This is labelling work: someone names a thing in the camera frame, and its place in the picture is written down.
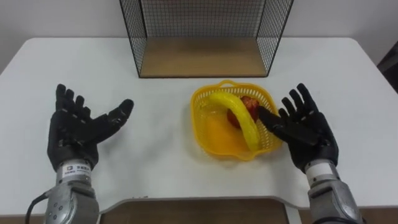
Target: white table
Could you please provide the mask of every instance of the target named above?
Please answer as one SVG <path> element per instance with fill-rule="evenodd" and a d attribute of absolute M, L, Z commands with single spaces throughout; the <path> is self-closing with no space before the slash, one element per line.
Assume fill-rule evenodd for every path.
<path fill-rule="evenodd" d="M 398 95 L 352 39 L 282 39 L 263 86 L 278 106 L 303 82 L 340 147 L 338 170 L 360 207 L 398 206 Z M 58 83 L 86 98 L 93 115 L 123 99 L 136 106 L 99 145 L 93 171 L 102 212 L 128 200 L 270 197 L 308 208 L 306 177 L 286 146 L 251 162 L 220 162 L 198 148 L 189 102 L 220 78 L 139 79 L 127 39 L 31 39 L 0 76 L 0 215 L 24 214 L 55 184 L 47 129 Z M 44 213 L 46 203 L 33 213 Z"/>

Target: white wall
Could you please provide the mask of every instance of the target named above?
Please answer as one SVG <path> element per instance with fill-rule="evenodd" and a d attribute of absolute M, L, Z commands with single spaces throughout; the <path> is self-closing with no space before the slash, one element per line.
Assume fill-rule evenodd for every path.
<path fill-rule="evenodd" d="M 352 37 L 378 63 L 398 41 L 396 10 L 397 0 L 295 0 L 285 36 Z M 125 36 L 119 0 L 0 0 L 0 71 L 31 37 Z"/>

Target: dark floor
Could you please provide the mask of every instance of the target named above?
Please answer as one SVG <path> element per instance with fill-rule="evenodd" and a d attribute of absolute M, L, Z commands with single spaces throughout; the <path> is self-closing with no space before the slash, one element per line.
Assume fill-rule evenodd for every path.
<path fill-rule="evenodd" d="M 368 224 L 397 224 L 398 208 L 362 209 Z M 312 224 L 308 210 L 302 224 Z M 0 224 L 23 224 L 23 217 L 0 218 Z M 32 217 L 41 224 L 42 217 Z M 284 205 L 271 199 L 179 200 L 124 203 L 104 214 L 101 224 L 288 224 Z"/>

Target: black wire grid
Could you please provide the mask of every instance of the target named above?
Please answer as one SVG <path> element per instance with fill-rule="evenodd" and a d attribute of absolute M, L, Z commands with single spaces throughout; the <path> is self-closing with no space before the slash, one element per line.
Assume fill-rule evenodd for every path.
<path fill-rule="evenodd" d="M 138 74 L 148 37 L 255 37 L 268 76 L 292 4 L 293 0 L 120 0 Z"/>

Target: wire mesh cage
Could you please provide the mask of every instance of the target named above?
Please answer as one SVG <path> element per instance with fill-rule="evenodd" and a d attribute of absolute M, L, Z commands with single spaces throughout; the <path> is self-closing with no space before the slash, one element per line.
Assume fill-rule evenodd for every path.
<path fill-rule="evenodd" d="M 292 4 L 120 0 L 137 72 L 144 78 L 266 77 Z"/>

